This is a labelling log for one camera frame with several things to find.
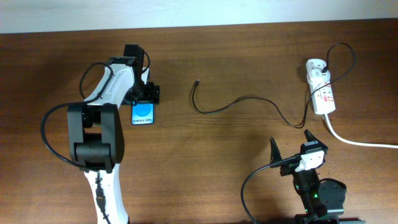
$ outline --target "wood grain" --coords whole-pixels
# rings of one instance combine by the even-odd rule
[[[333,85],[335,131],[353,141],[398,144],[398,21],[340,21],[167,29],[101,30],[0,35],[0,223],[96,223],[90,188],[76,168],[44,147],[39,124],[51,107],[80,100],[86,67],[138,43],[149,53],[151,80],[161,86],[156,122],[131,126],[120,110],[126,151],[121,164],[124,206],[133,223],[236,223],[248,220],[239,191],[254,169],[269,162],[269,138],[282,156],[299,151],[304,130],[286,125],[272,105],[244,101],[213,116],[241,95],[275,101],[299,123],[307,94],[305,62],[325,58],[337,41],[349,43],[358,64]],[[348,68],[338,48],[331,74]],[[93,70],[86,93],[102,75]],[[335,139],[311,109],[306,129],[330,150],[320,177],[348,186],[344,217],[397,223],[398,151],[357,147]],[[51,144],[68,155],[66,112],[52,115]],[[303,213],[292,177],[266,170],[248,183],[249,209],[260,220]]]

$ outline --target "charging cable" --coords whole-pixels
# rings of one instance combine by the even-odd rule
[[[348,144],[353,144],[353,145],[356,145],[356,146],[389,147],[389,148],[398,149],[398,146],[395,146],[395,145],[361,143],[361,142],[353,142],[353,141],[349,141],[349,140],[343,139],[342,137],[340,137],[339,135],[337,135],[337,134],[335,133],[335,130],[333,130],[333,128],[331,127],[328,114],[324,114],[324,115],[323,115],[323,119],[325,120],[326,124],[328,125],[328,128],[329,128],[330,132],[332,133],[332,135],[334,135],[334,137],[336,137],[337,139],[339,139],[339,140],[342,141],[342,142],[345,142],[345,143],[348,143]]]

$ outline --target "power strip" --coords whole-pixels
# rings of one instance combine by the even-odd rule
[[[321,86],[330,83],[330,72],[322,73],[326,62],[321,59],[310,59],[307,61],[307,81],[310,84],[311,93]],[[335,99],[331,91],[331,85],[318,90],[312,96],[313,109],[315,114],[327,114],[336,110]]]
[[[333,92],[331,91],[330,83],[330,72],[328,69],[324,69],[326,67],[326,62],[321,59],[310,59],[306,63],[307,67],[307,80],[310,84],[311,93],[316,90],[316,92],[312,96],[312,103],[315,114],[319,114],[323,116],[323,119],[326,122],[330,132],[334,137],[348,144],[353,144],[357,146],[371,146],[371,147],[389,147],[398,149],[398,146],[388,145],[388,144],[371,144],[371,143],[362,143],[362,142],[354,142],[343,139],[339,135],[335,133],[333,128],[331,127],[331,123],[328,117],[328,114],[336,110],[335,99],[333,97]]]

